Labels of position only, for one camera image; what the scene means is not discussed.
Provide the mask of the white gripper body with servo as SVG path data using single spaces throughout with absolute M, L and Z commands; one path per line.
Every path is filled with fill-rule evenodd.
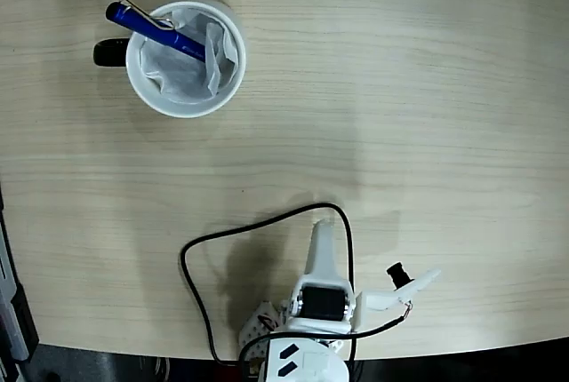
M 282 332 L 349 334 L 356 297 L 350 281 L 298 281 L 285 307 Z

